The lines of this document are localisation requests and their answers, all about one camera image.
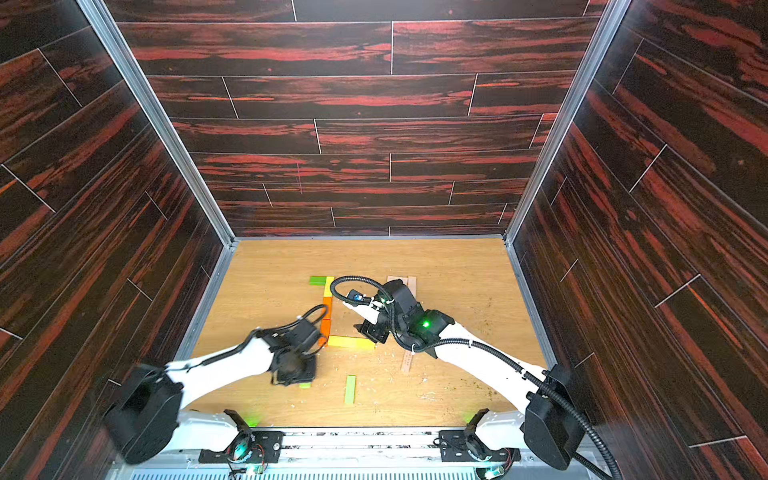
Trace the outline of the natural wood block bottom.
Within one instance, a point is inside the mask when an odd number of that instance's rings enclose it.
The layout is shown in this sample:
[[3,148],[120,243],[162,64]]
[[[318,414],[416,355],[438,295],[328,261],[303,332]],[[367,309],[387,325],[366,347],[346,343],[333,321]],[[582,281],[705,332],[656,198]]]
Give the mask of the natural wood block bottom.
[[411,371],[414,354],[411,352],[405,352],[402,357],[401,371],[403,373],[409,373]]

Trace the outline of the natural wood block long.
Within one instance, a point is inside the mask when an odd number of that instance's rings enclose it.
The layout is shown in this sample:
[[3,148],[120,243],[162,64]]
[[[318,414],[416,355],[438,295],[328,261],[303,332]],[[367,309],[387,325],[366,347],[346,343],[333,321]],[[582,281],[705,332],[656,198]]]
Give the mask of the natural wood block long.
[[407,286],[410,290],[410,292],[413,294],[414,297],[417,296],[417,279],[415,276],[408,276],[407,277]]

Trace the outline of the yellow block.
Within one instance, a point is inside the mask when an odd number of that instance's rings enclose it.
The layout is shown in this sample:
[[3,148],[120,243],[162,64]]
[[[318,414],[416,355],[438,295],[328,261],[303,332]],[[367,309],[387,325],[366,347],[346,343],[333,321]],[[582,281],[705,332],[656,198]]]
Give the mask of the yellow block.
[[368,339],[331,335],[327,344],[329,347],[350,349],[355,351],[373,351],[375,345]]

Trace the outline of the dark orange block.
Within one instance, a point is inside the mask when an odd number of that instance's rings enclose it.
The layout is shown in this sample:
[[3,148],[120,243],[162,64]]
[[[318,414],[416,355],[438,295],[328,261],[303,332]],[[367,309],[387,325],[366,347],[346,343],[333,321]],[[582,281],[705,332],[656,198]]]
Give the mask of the dark orange block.
[[332,297],[324,297],[323,298],[323,304],[326,307],[325,314],[323,315],[323,318],[322,318],[323,321],[329,321],[331,319],[332,302],[333,302],[333,298]]

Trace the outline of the yellow-green block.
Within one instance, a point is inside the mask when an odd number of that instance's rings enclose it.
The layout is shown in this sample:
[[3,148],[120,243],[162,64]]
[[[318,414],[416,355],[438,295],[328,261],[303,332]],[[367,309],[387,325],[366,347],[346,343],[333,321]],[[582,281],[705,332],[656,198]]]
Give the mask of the yellow-green block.
[[323,297],[324,298],[332,298],[333,294],[331,291],[331,284],[335,280],[333,276],[327,276],[325,278],[325,284],[324,284],[324,290],[323,290]]

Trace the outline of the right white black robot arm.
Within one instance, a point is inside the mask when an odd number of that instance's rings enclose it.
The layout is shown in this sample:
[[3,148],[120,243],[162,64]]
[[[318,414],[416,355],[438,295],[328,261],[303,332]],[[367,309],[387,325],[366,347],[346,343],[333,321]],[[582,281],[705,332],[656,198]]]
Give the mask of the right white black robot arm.
[[568,378],[519,360],[469,332],[449,315],[425,309],[400,279],[333,280],[330,293],[362,317],[357,330],[374,343],[393,339],[410,355],[427,354],[491,387],[510,412],[479,410],[467,424],[466,448],[483,461],[495,451],[525,448],[548,466],[579,462],[601,479],[622,476],[618,462],[587,416],[572,402]]

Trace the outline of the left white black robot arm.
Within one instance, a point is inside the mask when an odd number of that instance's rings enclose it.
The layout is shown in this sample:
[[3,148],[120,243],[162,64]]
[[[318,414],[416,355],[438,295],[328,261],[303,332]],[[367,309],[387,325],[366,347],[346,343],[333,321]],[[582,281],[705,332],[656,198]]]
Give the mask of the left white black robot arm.
[[212,354],[133,367],[104,416],[120,457],[137,465],[165,452],[206,450],[230,464],[264,461],[266,446],[236,411],[204,414],[188,407],[252,376],[267,374],[271,384],[282,386],[312,382],[326,338],[319,324],[328,310],[316,305],[287,325],[254,329],[241,343]]

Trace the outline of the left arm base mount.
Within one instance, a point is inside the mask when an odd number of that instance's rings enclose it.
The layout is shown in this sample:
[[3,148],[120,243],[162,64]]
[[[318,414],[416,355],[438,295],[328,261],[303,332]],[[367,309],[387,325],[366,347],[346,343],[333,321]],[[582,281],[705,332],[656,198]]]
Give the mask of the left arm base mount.
[[221,452],[201,450],[201,464],[274,464],[279,461],[284,439],[283,431],[252,430],[240,433]]

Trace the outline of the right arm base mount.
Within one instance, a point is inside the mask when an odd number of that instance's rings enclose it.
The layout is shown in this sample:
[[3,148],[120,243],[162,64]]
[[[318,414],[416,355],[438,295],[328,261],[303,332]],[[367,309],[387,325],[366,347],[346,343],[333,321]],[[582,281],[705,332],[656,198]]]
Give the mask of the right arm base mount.
[[517,461],[520,454],[512,454],[512,451],[527,449],[521,436],[514,436],[511,442],[502,447],[491,447],[465,428],[439,430],[433,445],[444,463],[499,463],[506,462],[509,457]]

